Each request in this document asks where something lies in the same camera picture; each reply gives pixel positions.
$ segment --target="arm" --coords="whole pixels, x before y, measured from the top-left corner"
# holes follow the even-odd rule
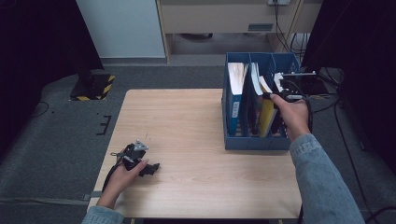
[[[102,196],[99,198],[96,206],[91,207],[88,210],[87,215],[82,220],[83,224],[90,223],[101,223],[101,224],[121,224],[123,216],[120,213],[114,211],[114,205],[120,194],[128,188],[139,175],[148,161],[139,162],[136,167],[130,171],[127,171],[121,163],[113,175],[111,175],[105,191],[102,192]]]
[[[290,155],[296,167],[306,223],[364,223],[343,178],[308,129],[305,102],[287,103],[273,94],[271,99],[288,126]]]

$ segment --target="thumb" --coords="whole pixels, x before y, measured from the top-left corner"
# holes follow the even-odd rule
[[[282,97],[276,94],[271,94],[270,98],[274,102],[274,104],[276,104],[280,108],[280,110],[282,110],[283,106],[288,103],[285,100],[283,100]]]
[[[140,171],[142,171],[146,165],[148,164],[149,160],[143,160],[139,162],[134,169],[131,170],[135,175],[138,175]]]

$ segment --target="denim sleeve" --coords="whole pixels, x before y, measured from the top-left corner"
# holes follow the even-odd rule
[[[82,224],[121,224],[123,216],[106,207],[93,206],[88,210],[87,215],[82,220]]]
[[[364,223],[346,183],[312,134],[290,145],[305,223]]]

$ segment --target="black curtain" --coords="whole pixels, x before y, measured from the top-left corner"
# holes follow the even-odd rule
[[[396,173],[396,2],[325,0],[302,66],[345,72],[339,93],[365,149]]]
[[[76,1],[0,0],[0,158],[39,103],[42,88],[77,73],[65,52],[70,46],[86,68],[103,69]]]

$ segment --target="yellow and black hazard tape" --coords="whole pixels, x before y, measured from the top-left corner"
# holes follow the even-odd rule
[[[103,100],[106,98],[108,92],[110,91],[111,85],[113,84],[113,80],[114,80],[113,75],[111,75],[108,78],[107,84],[105,86],[105,88],[103,89],[103,93],[101,95],[97,95],[97,96],[76,96],[76,97],[71,97],[70,100],[72,101],[90,101],[90,100]]]

